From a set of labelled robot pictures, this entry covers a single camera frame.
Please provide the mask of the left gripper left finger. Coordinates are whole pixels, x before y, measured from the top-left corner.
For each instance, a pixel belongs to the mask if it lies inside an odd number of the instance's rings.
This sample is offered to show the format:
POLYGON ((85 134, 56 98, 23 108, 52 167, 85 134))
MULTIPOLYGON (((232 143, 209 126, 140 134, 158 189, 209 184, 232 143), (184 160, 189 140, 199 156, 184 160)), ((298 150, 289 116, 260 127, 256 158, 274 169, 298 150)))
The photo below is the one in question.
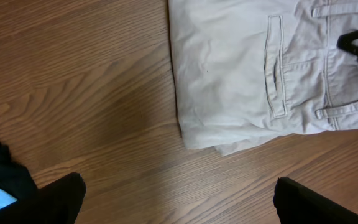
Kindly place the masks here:
POLYGON ((85 194, 81 175, 70 173, 0 209, 0 224, 74 224, 85 194))

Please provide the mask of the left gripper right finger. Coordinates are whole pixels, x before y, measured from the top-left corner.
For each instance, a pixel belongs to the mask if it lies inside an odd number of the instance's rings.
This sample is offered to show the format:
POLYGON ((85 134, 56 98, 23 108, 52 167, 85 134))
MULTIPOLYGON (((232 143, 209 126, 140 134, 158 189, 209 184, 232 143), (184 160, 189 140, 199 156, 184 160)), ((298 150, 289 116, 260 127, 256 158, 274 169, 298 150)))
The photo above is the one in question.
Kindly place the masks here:
POLYGON ((358 214, 288 177, 278 178, 273 204, 281 224, 358 224, 358 214))

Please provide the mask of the beige khaki shorts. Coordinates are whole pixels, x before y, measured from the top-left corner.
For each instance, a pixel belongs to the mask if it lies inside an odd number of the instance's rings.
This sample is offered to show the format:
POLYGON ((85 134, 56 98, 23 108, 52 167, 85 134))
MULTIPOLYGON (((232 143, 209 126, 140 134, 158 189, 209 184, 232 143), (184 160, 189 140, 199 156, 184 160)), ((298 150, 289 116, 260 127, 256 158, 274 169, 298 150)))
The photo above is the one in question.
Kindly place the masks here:
POLYGON ((358 0, 169 0, 187 149, 228 155, 289 134, 358 129, 358 0))

